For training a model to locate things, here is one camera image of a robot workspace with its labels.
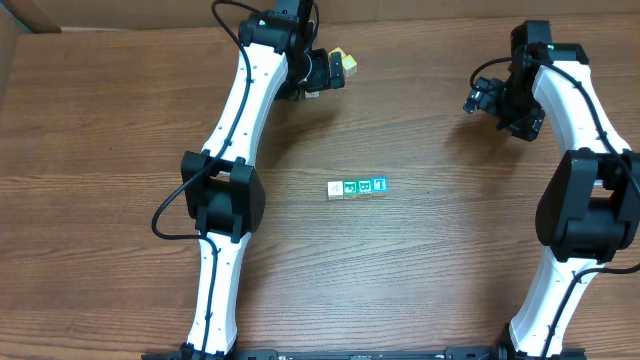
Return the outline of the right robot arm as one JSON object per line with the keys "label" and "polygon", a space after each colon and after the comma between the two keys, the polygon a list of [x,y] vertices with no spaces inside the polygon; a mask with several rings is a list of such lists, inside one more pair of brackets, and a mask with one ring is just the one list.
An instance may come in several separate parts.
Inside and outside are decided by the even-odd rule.
{"label": "right robot arm", "polygon": [[492,347],[448,348],[448,359],[583,359],[563,346],[587,287],[626,249],[639,227],[639,155],[616,132],[577,43],[556,43],[544,20],[510,35],[507,80],[470,76],[464,110],[497,118],[497,127],[533,141],[549,122],[562,159],[536,209],[543,246],[525,301]]}

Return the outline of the green block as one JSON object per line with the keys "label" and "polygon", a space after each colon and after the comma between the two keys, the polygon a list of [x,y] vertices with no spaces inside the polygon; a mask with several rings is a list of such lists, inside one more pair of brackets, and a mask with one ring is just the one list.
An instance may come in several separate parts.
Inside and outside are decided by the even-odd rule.
{"label": "green block", "polygon": [[358,194],[358,182],[356,180],[345,180],[343,182],[343,196],[345,199],[357,198]]}

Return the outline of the white block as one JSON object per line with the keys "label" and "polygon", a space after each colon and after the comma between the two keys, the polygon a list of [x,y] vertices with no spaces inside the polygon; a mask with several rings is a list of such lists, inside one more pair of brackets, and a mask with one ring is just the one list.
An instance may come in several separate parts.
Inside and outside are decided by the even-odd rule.
{"label": "white block", "polygon": [[320,93],[318,91],[315,92],[306,92],[305,91],[305,98],[306,99],[311,99],[311,98],[317,98],[319,97]]}
{"label": "white block", "polygon": [[329,181],[327,183],[327,198],[330,201],[344,198],[344,185],[342,181]]}

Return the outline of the green block letter B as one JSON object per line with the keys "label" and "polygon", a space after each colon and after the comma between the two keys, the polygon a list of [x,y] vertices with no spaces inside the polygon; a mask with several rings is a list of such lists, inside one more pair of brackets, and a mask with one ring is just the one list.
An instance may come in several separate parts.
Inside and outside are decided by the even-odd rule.
{"label": "green block letter B", "polygon": [[372,193],[373,193],[373,190],[372,190],[371,179],[360,179],[357,181],[357,197],[358,198],[371,197]]}

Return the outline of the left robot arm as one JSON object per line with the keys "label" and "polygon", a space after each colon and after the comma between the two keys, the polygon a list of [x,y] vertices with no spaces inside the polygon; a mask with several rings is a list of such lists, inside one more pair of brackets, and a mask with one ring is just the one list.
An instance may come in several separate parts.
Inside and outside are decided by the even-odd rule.
{"label": "left robot arm", "polygon": [[228,99],[202,149],[181,163],[200,245],[195,316],[182,357],[233,355],[243,256],[266,205],[255,164],[270,109],[279,99],[345,84],[339,57],[314,46],[318,28],[314,2],[279,1],[272,10],[251,9],[231,35],[239,58]]}

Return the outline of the blue block letter L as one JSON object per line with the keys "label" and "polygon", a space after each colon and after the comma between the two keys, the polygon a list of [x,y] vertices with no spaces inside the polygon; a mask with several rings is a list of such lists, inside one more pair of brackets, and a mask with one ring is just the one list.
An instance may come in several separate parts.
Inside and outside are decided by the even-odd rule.
{"label": "blue block letter L", "polygon": [[389,182],[386,177],[374,177],[372,179],[372,196],[385,197],[389,192]]}

